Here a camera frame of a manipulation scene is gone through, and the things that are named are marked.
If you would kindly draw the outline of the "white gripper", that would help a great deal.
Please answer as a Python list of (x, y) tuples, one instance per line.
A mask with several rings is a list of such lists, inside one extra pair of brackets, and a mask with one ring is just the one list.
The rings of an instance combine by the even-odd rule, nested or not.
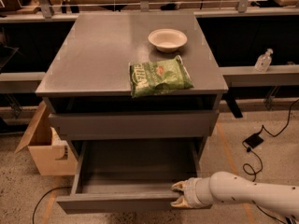
[(180, 196), (171, 202), (171, 206), (175, 208), (204, 208), (214, 203), (208, 178), (190, 178), (187, 181), (179, 181), (172, 185), (171, 190), (184, 191), (184, 197)]

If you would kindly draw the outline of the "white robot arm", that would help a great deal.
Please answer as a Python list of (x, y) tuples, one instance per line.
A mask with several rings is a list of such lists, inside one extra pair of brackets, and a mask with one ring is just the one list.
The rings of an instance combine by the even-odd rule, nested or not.
[(284, 217), (299, 220), (299, 187), (257, 183), (228, 172), (211, 177), (192, 177), (171, 187), (179, 197), (176, 208), (203, 208), (215, 203), (252, 203)]

